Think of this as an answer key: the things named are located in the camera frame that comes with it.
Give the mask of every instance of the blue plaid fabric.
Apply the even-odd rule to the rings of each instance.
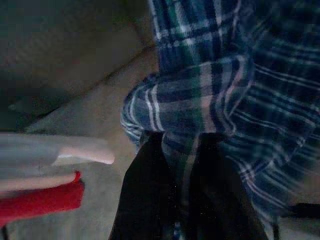
[[[139,146],[163,132],[181,221],[201,134],[228,136],[232,160],[267,228],[319,160],[320,11],[311,1],[150,0],[159,73],[125,100]]]

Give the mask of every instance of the red cloth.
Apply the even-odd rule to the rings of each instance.
[[[0,227],[19,219],[79,208],[85,189],[79,179],[80,173],[77,172],[71,183],[1,199]]]

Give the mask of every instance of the red fabric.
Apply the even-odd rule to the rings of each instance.
[[[77,209],[84,185],[77,172],[73,182],[0,200],[0,227],[8,222]]]

